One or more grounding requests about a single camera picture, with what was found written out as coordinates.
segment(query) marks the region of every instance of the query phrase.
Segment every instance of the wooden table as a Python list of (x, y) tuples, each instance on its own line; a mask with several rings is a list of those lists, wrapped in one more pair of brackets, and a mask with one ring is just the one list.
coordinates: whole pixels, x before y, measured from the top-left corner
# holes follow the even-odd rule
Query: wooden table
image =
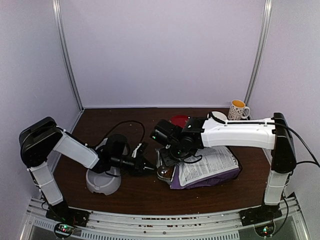
[[(105, 133), (120, 121), (136, 120), (145, 125), (145, 142), (149, 143), (145, 157), (156, 162), (156, 148), (161, 146), (149, 135), (160, 119), (169, 120), (174, 115), (204, 117), (208, 108), (121, 108), (86, 109), (73, 134), (89, 145), (97, 144)], [(228, 112), (227, 109), (215, 109)], [(141, 138), (138, 124), (126, 123), (113, 133), (128, 138), (135, 148)], [(76, 161), (62, 156), (54, 177), (71, 207), (119, 214), (177, 215), (213, 213), (260, 205), (269, 173), (269, 163), (262, 149), (232, 147), (243, 166), (238, 179), (214, 187), (189, 190), (172, 190), (156, 175), (133, 177), (125, 174), (120, 188), (112, 195), (89, 192), (86, 186), (87, 169)]]

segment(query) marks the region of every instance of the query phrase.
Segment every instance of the white label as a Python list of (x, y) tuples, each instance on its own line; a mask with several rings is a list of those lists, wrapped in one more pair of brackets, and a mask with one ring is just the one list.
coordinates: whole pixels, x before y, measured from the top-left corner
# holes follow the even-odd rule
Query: white label
[[(202, 160), (193, 164), (179, 164), (179, 181), (183, 187), (187, 184), (239, 168), (235, 156), (225, 146), (199, 149), (196, 156), (202, 155)], [(194, 162), (198, 157), (189, 157), (185, 162)]]

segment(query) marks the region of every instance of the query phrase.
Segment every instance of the robotic arm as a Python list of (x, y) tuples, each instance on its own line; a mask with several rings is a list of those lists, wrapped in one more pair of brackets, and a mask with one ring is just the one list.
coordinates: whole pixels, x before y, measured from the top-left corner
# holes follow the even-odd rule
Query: robotic arm
[(164, 154), (173, 161), (167, 166), (195, 156), (198, 149), (214, 146), (247, 146), (272, 150), (272, 163), (260, 207), (241, 211), (242, 225), (251, 225), (280, 217), (279, 203), (289, 174), (297, 165), (293, 138), (281, 113), (261, 120), (220, 120), (189, 118), (181, 128), (166, 120), (155, 126), (151, 138), (165, 146)]
[(59, 128), (51, 117), (22, 131), (19, 143), (21, 159), (49, 205), (46, 217), (71, 226), (85, 226), (89, 213), (68, 207), (47, 164), (47, 156), (51, 151), (61, 153), (98, 174), (109, 171), (111, 167), (126, 169), (136, 175), (153, 173), (155, 170), (142, 155), (146, 143), (138, 146), (134, 157), (123, 155), (127, 139), (120, 134), (108, 137), (105, 145), (93, 149)]

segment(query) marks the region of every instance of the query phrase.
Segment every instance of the white panel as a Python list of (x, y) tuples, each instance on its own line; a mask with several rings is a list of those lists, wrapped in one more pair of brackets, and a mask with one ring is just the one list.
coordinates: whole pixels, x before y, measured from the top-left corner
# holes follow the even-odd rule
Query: white panel
[(0, 96), (0, 238), (13, 240), (38, 193), (20, 158), (20, 132), (46, 116), (70, 129), (78, 115), (51, 0), (0, 0)]
[(263, 0), (62, 0), (85, 107), (222, 107), (244, 99)]
[[(320, 159), (320, 1), (276, 0), (257, 83), (254, 119), (282, 112)], [(295, 139), (298, 161), (312, 158)], [(299, 165), (289, 190), (297, 194), (313, 240), (319, 239), (320, 169)]]

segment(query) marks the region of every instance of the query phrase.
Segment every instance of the dark brown tabletop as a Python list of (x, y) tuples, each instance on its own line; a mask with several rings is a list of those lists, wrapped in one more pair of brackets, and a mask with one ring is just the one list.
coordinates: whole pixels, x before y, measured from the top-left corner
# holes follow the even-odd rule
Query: dark brown tabletop
[[(121, 108), (86, 109), (73, 134), (89, 145), (97, 144), (110, 128), (125, 120), (144, 124), (144, 141), (149, 143), (145, 157), (152, 163), (157, 160), (156, 148), (161, 146), (149, 135), (160, 119), (169, 120), (175, 115), (204, 117), (209, 111), (228, 109), (212, 108)], [(138, 124), (126, 123), (113, 133), (128, 138), (131, 150), (139, 143), (142, 129)], [(112, 195), (91, 193), (86, 186), (87, 169), (76, 161), (62, 156), (54, 177), (71, 207), (119, 214), (180, 215), (214, 213), (260, 205), (266, 187), (270, 165), (262, 149), (232, 147), (243, 170), (238, 179), (213, 187), (172, 190), (155, 175), (133, 177), (125, 174), (120, 188)]]

